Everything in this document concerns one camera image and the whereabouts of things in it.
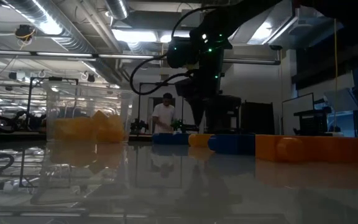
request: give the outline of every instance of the clear plastic bin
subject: clear plastic bin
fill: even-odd
[[[56,81],[42,86],[47,92],[48,142],[128,141],[135,97],[132,91]]]

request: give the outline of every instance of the ventilation duct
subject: ventilation duct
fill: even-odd
[[[66,15],[52,2],[52,0],[3,0],[16,12],[33,23],[36,28],[48,35],[64,35],[67,37],[52,38],[57,44],[69,52],[96,53],[93,46],[84,38],[79,30],[67,19]],[[121,76],[101,60],[84,62],[90,68],[99,71],[109,83],[119,83]]]
[[[148,52],[143,48],[141,42],[127,43],[133,54],[148,54]]]
[[[129,11],[125,0],[104,0],[107,9],[116,20],[123,20],[128,17]]]

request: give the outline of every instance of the white t-shirt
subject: white t-shirt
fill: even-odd
[[[175,117],[175,107],[172,105],[164,106],[164,104],[160,103],[155,106],[152,116],[158,117],[158,119],[164,124],[171,125],[172,120]],[[154,133],[171,133],[171,131],[155,124]]]

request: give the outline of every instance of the man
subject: man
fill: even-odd
[[[172,95],[166,93],[162,96],[162,103],[155,106],[153,111],[154,133],[171,133],[171,123],[175,116],[175,107],[171,105]]]

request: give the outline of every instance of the reflective table surface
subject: reflective table surface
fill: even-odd
[[[0,144],[0,153],[15,157],[0,173],[3,224],[358,223],[354,164],[144,142],[22,142]]]

